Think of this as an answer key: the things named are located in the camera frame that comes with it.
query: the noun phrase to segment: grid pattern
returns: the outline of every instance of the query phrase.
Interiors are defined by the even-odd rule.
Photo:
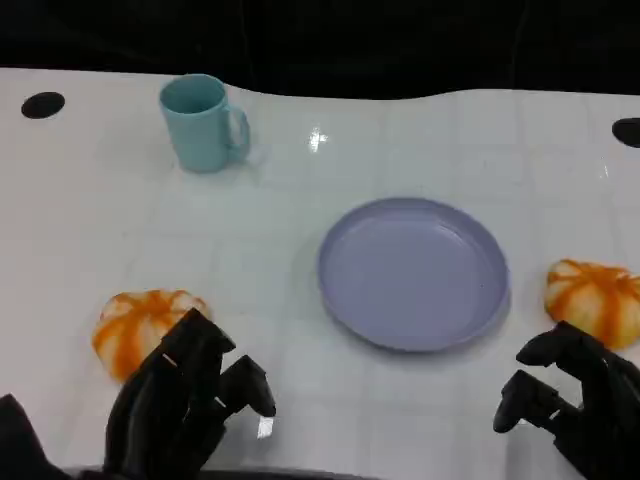
[[[570,478],[544,432],[492,432],[515,354],[551,327],[544,273],[564,256],[640,271],[640,158],[611,124],[640,99],[463,91],[402,101],[287,98],[229,87],[253,130],[250,165],[177,166],[157,105],[167,77],[0,70],[0,387],[49,458],[98,464],[117,394],[90,332],[114,293],[186,288],[268,372],[274,434],[244,412],[210,464],[394,480]],[[64,109],[20,115],[59,91]],[[505,250],[507,320],[438,355],[374,349],[324,313],[315,255],[343,213],[420,195],[474,215]],[[640,349],[625,352],[640,360]],[[536,376],[579,401],[575,381]]]

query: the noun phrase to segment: round black hole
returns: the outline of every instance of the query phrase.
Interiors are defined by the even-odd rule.
[[[29,97],[22,104],[22,114],[27,118],[47,118],[64,107],[64,97],[56,92],[42,92]]]
[[[613,124],[613,135],[629,147],[640,148],[640,118],[623,118]]]

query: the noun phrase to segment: pumpkin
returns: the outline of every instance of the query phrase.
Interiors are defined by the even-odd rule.
[[[608,348],[631,345],[640,336],[640,277],[625,268],[561,260],[547,275],[545,308],[597,338]]]
[[[109,374],[124,383],[192,308],[212,318],[204,301],[185,290],[120,293],[102,309],[93,348]]]

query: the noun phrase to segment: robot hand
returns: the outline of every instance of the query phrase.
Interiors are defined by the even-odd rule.
[[[493,428],[505,433],[522,419],[555,435],[555,446],[588,480],[637,478],[640,445],[640,371],[593,337],[560,323],[538,335],[516,359],[558,368],[582,383],[576,408],[522,370],[502,389]]]
[[[122,388],[107,425],[103,472],[132,480],[194,478],[246,405],[275,416],[265,372],[248,356],[220,374],[235,348],[197,310],[163,338]]]

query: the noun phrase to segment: plate rim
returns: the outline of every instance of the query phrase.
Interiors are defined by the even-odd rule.
[[[340,316],[336,312],[335,307],[329,301],[329,296],[327,295],[327,282],[323,276],[323,270],[324,270],[323,265],[326,264],[325,259],[327,258],[330,245],[334,243],[334,242],[330,242],[330,239],[332,237],[335,237],[336,232],[338,232],[343,226],[345,226],[345,224],[349,223],[350,219],[357,216],[358,214],[361,214],[363,211],[374,209],[384,204],[405,203],[405,202],[422,203],[431,208],[435,207],[435,208],[440,208],[444,210],[451,210],[455,212],[457,215],[461,215],[465,217],[466,220],[470,221],[472,224],[474,224],[474,226],[482,230],[488,236],[488,238],[495,244],[496,251],[499,254],[499,264],[502,267],[501,270],[503,270],[502,273],[504,274],[504,288],[502,289],[502,292],[498,300],[492,306],[490,310],[491,313],[488,315],[489,318],[486,320],[486,322],[483,322],[478,328],[471,330],[466,335],[462,335],[460,336],[460,338],[440,346],[407,348],[407,347],[400,347],[397,345],[384,344],[384,343],[371,340],[364,333],[359,332],[351,324],[349,324],[348,322],[345,322],[343,319],[340,318]],[[438,352],[438,351],[447,350],[452,347],[470,342],[473,339],[483,336],[485,333],[487,333],[487,331],[489,331],[496,324],[500,323],[502,320],[505,320],[506,317],[508,316],[510,305],[511,305],[511,270],[507,262],[507,257],[504,254],[504,251],[500,246],[500,243],[495,238],[493,233],[491,233],[491,231],[487,227],[485,227],[480,221],[476,220],[472,215],[468,214],[464,210],[454,207],[448,203],[444,203],[438,200],[432,200],[430,198],[425,198],[425,197],[411,197],[411,196],[385,197],[385,198],[380,198],[380,199],[363,203],[347,211],[331,226],[331,228],[324,235],[320,248],[318,249],[318,254],[316,258],[316,279],[318,283],[318,288],[322,296],[323,306],[326,309],[327,313],[334,320],[339,322],[340,325],[347,328],[350,332],[354,333],[359,338],[367,341],[369,344],[380,347],[380,348],[385,348],[387,350],[397,351],[397,352],[405,352],[405,353]]]

